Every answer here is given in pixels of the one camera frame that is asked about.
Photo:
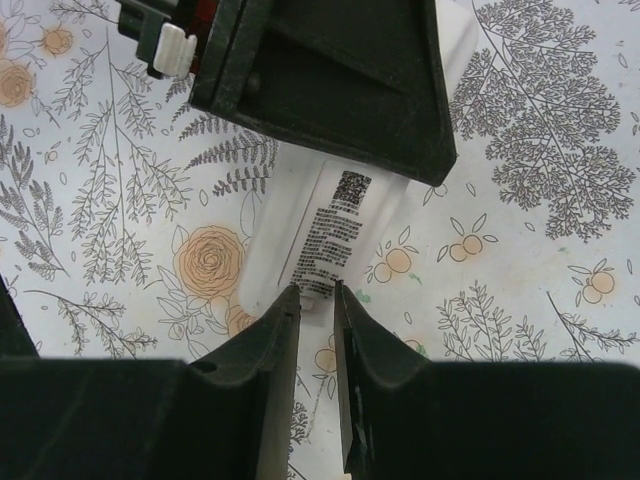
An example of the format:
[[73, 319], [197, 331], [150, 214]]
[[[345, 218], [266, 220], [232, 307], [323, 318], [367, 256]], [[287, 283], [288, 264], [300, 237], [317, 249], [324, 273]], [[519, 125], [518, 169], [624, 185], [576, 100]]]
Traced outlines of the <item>white remote control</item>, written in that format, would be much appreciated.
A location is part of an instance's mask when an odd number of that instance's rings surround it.
[[[437, 7], [448, 107], [476, 46], [471, 12]], [[254, 223], [239, 287], [241, 305], [263, 313], [290, 284], [302, 307], [321, 311], [337, 281], [356, 283], [372, 259], [411, 181], [389, 170], [278, 140], [262, 209]]]

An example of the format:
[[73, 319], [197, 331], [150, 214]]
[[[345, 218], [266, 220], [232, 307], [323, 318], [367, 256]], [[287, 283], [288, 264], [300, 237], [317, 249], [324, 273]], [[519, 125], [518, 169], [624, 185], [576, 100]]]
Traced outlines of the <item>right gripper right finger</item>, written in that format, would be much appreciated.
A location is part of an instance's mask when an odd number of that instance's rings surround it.
[[422, 356], [334, 294], [343, 468], [354, 479], [635, 479], [639, 371]]

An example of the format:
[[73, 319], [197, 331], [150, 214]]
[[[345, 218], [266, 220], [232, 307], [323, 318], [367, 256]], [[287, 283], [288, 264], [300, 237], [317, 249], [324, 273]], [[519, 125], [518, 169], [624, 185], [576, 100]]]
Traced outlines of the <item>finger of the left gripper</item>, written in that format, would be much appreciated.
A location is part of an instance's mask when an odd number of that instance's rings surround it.
[[456, 161], [432, 1], [222, 1], [190, 101], [432, 186]]

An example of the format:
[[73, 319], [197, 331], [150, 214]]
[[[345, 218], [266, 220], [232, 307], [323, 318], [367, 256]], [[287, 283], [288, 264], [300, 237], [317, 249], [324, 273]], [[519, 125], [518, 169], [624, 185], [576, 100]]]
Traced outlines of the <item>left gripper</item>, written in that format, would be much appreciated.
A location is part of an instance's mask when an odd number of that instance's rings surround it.
[[154, 78], [220, 78], [244, 1], [121, 1], [118, 32]]

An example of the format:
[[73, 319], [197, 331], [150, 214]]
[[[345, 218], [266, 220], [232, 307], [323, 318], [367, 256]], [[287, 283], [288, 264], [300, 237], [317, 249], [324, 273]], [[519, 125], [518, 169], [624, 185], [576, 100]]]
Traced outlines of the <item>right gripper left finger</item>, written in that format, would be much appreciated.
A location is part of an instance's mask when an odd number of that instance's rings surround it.
[[45, 360], [3, 294], [2, 477], [285, 478], [299, 327], [292, 285], [193, 363]]

